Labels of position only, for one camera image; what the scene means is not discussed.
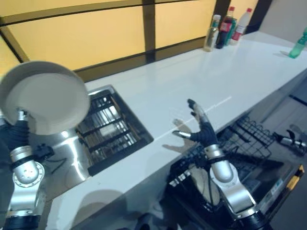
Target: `white plate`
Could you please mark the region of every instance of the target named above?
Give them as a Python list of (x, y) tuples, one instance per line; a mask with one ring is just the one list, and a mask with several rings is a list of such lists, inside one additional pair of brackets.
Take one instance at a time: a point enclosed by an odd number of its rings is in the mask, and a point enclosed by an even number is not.
[(52, 62), (25, 62), (4, 75), (0, 108), (12, 125), (16, 108), (31, 115), (32, 133), (50, 135), (78, 125), (90, 105), (84, 82), (74, 72)]

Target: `floor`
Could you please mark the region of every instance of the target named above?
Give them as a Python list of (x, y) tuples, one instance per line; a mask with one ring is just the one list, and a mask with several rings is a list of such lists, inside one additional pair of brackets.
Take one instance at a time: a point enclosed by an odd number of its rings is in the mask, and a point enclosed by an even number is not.
[[(263, 126), (271, 132), (277, 132), (286, 136), (287, 129), (294, 131), (296, 138), (305, 139), (307, 136), (307, 106), (287, 98), (283, 104), (263, 123)], [(307, 169), (307, 156), (298, 157), (293, 152), (274, 143), (271, 151), (277, 157), (283, 157), (291, 161), (303, 164)], [(277, 230), (301, 230), (307, 226), (307, 175), (304, 175), (297, 186), (286, 199), (278, 213), (271, 221), (271, 225)]]

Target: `white countertop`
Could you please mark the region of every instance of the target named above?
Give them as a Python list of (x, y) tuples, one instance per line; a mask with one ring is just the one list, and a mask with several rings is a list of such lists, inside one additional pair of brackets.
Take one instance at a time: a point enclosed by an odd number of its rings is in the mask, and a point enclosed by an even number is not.
[[(163, 146), (183, 145), (182, 139), (171, 134), (176, 129), (173, 120), (181, 119), (192, 131), (198, 131), (187, 106), (188, 98), (207, 111), (218, 130), (307, 69), (306, 51), (296, 59), (282, 54), (293, 46), (291, 42), (255, 32), (245, 35), (238, 46), (211, 53), (197, 49), (86, 83), (89, 91), (113, 85), (154, 141), (55, 198), (47, 229), (71, 228), (80, 208), (102, 204), (78, 216), (77, 222), (174, 161), (180, 153)], [(90, 193), (103, 190), (117, 192), (94, 195), (84, 202)]]

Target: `soy sauce bottle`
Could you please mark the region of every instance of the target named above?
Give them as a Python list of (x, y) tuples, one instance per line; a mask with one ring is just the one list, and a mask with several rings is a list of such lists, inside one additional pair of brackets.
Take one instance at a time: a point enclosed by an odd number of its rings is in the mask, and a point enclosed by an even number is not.
[(231, 29), (234, 10), (235, 10), (234, 6), (229, 7), (227, 15), (223, 19), (223, 22), (220, 26), (220, 34), (219, 34), (219, 37), (218, 37), (217, 43), (216, 43), (217, 49), (221, 49), (225, 45), (227, 34), (229, 33), (229, 31)]

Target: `plastic bottle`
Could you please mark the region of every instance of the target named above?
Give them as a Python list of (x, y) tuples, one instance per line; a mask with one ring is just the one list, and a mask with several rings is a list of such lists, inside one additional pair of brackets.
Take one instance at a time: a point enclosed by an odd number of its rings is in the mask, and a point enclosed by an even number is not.
[(296, 45), (293, 47), (293, 49), (289, 53), (289, 57), (297, 58), (301, 54), (306, 43), (307, 43), (307, 27), (305, 28), (303, 32), (303, 36), (297, 41)]
[(227, 15), (224, 17), (223, 22), (220, 26), (220, 34), (218, 37), (218, 41), (216, 43), (216, 48), (221, 49), (225, 45), (226, 37), (228, 32), (231, 29), (231, 24), (232, 24), (232, 18), (234, 14), (235, 7), (231, 6), (229, 7), (229, 10), (227, 12)]
[(225, 46), (229, 45), (230, 39), (235, 32), (235, 28), (236, 28), (236, 18), (232, 18), (231, 28), (230, 28), (229, 33), (227, 34)]
[(232, 35), (231, 40), (230, 40), (230, 44), (231, 45), (236, 45), (241, 37), (242, 34), (244, 34), (245, 29), (249, 23), (250, 20), (250, 13), (251, 13), (252, 9), (248, 8), (246, 10), (246, 12), (242, 15), (242, 17), (240, 18), (238, 25), (236, 26), (236, 30), (234, 35)]
[(203, 46), (203, 49), (207, 52), (211, 52), (214, 48), (215, 43), (216, 43), (216, 39), (217, 39), (217, 36), (219, 34), (218, 26), (219, 26), (219, 23), (220, 23), (220, 19), (221, 19), (221, 16), (218, 15), (218, 14), (215, 14), (212, 18), (212, 24), (211, 24), (211, 27), (208, 30), (208, 33), (207, 33), (207, 36), (206, 36), (206, 39), (205, 39), (205, 43), (204, 43), (204, 46)]

